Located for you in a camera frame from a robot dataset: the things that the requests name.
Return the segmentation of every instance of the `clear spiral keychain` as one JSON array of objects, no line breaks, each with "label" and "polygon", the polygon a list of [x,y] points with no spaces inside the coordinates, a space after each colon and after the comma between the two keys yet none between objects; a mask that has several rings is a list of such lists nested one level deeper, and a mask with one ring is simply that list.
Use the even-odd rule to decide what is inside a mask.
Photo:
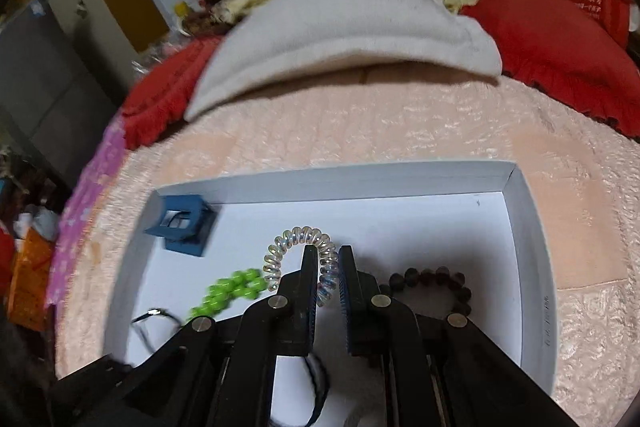
[{"label": "clear spiral keychain", "polygon": [[335,245],[331,238],[322,233],[319,229],[311,227],[293,227],[285,230],[274,240],[274,245],[270,245],[269,253],[264,256],[264,266],[262,270],[267,274],[264,280],[267,282],[269,291],[276,291],[280,284],[282,272],[282,258],[295,245],[313,245],[318,248],[320,259],[320,280],[318,282],[318,307],[325,305],[333,290],[338,286],[338,254],[335,252]]}]

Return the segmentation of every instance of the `dark bead bracelet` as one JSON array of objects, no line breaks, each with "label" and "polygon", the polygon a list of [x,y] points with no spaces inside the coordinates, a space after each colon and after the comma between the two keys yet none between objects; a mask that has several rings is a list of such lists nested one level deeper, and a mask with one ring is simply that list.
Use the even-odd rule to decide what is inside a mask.
[{"label": "dark bead bracelet", "polygon": [[389,277],[389,284],[380,285],[380,293],[392,297],[394,293],[404,290],[404,286],[414,288],[418,282],[423,286],[430,286],[434,283],[438,286],[446,286],[455,297],[452,312],[460,313],[467,317],[471,313],[471,290],[465,286],[465,275],[462,272],[455,272],[450,275],[449,268],[440,266],[436,271],[425,268],[418,272],[415,268],[408,268],[404,272],[404,277],[399,273],[394,273]]}]

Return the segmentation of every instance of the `white box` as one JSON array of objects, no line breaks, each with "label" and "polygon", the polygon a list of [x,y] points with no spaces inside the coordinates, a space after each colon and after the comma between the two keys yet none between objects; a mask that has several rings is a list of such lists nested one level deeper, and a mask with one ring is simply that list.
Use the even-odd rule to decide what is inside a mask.
[{"label": "white box", "polygon": [[[161,196],[200,194],[220,210],[203,257],[168,251],[143,231],[162,210]],[[558,349],[555,285],[535,204],[516,164],[494,160],[402,162],[262,172],[160,188],[145,206],[114,288],[104,352],[129,363],[148,357],[129,322],[151,307],[186,318],[207,286],[234,270],[260,268],[276,235],[311,226],[338,247],[351,245],[358,269],[386,282],[408,267],[444,265],[466,275],[470,318],[547,393]],[[302,247],[283,271],[299,269]],[[424,312],[420,290],[406,293]],[[236,299],[216,317],[241,314]],[[155,346],[172,333],[165,319],[147,321]],[[363,400],[380,395],[382,377],[345,349],[339,296],[318,310],[314,350],[332,378],[317,425],[341,425]],[[308,377],[297,359],[278,359],[272,412],[289,425],[306,423]]]}]

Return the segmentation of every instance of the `red ruffled cushion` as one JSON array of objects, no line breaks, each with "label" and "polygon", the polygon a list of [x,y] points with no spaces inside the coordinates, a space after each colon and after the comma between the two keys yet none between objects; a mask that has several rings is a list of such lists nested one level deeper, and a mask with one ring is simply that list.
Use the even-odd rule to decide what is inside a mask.
[{"label": "red ruffled cushion", "polygon": [[479,0],[460,13],[494,38],[504,74],[625,136],[640,136],[640,71],[571,1]]},{"label": "red ruffled cushion", "polygon": [[155,142],[170,123],[180,120],[211,55],[222,37],[191,42],[140,80],[122,105],[128,149]]}]

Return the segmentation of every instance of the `green bead string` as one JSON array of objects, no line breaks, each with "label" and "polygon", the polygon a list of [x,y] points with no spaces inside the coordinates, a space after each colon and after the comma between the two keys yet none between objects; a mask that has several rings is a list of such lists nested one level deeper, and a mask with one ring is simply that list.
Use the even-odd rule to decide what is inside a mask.
[{"label": "green bead string", "polygon": [[202,304],[191,308],[189,319],[208,315],[214,317],[224,310],[229,301],[234,298],[244,297],[255,300],[258,294],[267,289],[267,283],[262,278],[262,272],[257,268],[245,271],[235,271],[227,279],[218,279],[208,288],[208,293],[202,299]]}]

